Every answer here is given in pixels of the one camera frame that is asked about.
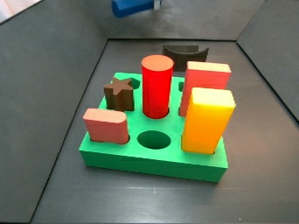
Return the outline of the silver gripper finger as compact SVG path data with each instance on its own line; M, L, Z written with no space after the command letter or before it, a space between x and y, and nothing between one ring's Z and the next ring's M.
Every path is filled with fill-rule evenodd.
M158 11L162 8L163 0L154 0L154 9Z

